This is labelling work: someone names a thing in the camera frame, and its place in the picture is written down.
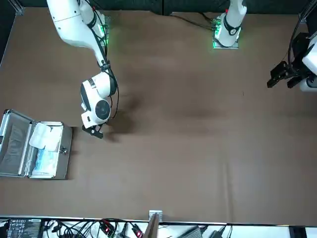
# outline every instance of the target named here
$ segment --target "power adapter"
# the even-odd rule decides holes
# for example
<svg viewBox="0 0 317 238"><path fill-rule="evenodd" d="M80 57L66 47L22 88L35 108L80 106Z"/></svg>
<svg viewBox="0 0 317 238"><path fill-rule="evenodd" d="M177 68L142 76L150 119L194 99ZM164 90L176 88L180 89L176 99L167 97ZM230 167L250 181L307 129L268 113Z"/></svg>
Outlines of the power adapter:
<svg viewBox="0 0 317 238"><path fill-rule="evenodd" d="M213 231L209 238L222 238L222 234L219 231Z"/></svg>
<svg viewBox="0 0 317 238"><path fill-rule="evenodd" d="M100 230L102 230L107 237L112 238L115 233L113 225L104 220L100 221L99 224Z"/></svg>
<svg viewBox="0 0 317 238"><path fill-rule="evenodd" d="M137 224L132 224L132 231L137 236L137 238L143 237L143 232L141 231L141 229L139 228Z"/></svg>

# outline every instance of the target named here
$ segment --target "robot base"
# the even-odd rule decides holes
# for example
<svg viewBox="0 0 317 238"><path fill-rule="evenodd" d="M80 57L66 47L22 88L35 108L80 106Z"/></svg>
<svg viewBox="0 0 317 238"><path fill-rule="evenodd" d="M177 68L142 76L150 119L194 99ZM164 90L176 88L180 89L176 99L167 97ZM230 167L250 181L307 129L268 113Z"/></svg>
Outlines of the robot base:
<svg viewBox="0 0 317 238"><path fill-rule="evenodd" d="M221 16L218 16L216 19L212 20L211 28L215 29L212 32L212 48L213 49L229 49L229 50L237 50L237 49L239 49L238 40L232 46L225 47L222 44L220 44L219 41L215 38L215 36L220 33L222 27L223 26L221 26Z"/></svg>
<svg viewBox="0 0 317 238"><path fill-rule="evenodd" d="M231 47L225 47L222 46L214 37L212 38L212 48L214 49L227 49L227 50L237 50L239 49L238 42L236 41L233 46Z"/></svg>

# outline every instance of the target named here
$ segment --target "brown mat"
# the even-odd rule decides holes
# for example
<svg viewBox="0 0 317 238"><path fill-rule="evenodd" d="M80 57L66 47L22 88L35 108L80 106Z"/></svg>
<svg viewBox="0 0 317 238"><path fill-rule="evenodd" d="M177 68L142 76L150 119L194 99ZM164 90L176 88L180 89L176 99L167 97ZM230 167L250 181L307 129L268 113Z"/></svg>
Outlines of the brown mat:
<svg viewBox="0 0 317 238"><path fill-rule="evenodd" d="M120 106L106 139L75 130L69 180L0 179L0 213L317 225L317 94L266 88L296 16L248 15L238 51L150 12L111 12ZM204 23L198 14L184 14ZM81 126L93 53L64 43L46 8L16 18L0 110Z"/></svg>

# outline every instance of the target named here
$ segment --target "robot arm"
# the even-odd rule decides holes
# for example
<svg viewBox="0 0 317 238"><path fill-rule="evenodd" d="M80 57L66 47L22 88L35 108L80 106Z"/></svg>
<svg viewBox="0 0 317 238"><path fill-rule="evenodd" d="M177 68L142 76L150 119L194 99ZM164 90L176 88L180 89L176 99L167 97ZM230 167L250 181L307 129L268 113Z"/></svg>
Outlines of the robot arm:
<svg viewBox="0 0 317 238"><path fill-rule="evenodd" d="M106 33L103 15L91 8L88 0L47 0L55 28L66 43L86 47L95 53L101 72L81 84L83 129L95 131L106 123L110 105L105 100L117 90L117 82L106 58Z"/></svg>
<svg viewBox="0 0 317 238"><path fill-rule="evenodd" d="M243 0L230 0L228 13L218 17L221 25L214 37L223 47L233 46L239 38L241 23L247 13L247 7L242 3Z"/></svg>
<svg viewBox="0 0 317 238"><path fill-rule="evenodd" d="M307 20L309 32L301 32L295 37L299 24L305 19ZM288 88L293 88L299 84L302 91L317 92L316 19L317 0L311 0L301 12L291 37L288 62L282 61L271 70L271 79L266 83L268 88L273 87L280 80L286 79L288 80Z"/></svg>

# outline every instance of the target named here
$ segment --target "case lid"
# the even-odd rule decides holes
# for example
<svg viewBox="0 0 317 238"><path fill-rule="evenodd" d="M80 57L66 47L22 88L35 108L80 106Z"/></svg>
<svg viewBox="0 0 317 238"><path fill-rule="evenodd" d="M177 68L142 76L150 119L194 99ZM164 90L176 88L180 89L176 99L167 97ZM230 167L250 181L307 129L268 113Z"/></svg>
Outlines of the case lid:
<svg viewBox="0 0 317 238"><path fill-rule="evenodd" d="M15 110L6 110L0 126L0 176L25 176L29 140L35 121Z"/></svg>

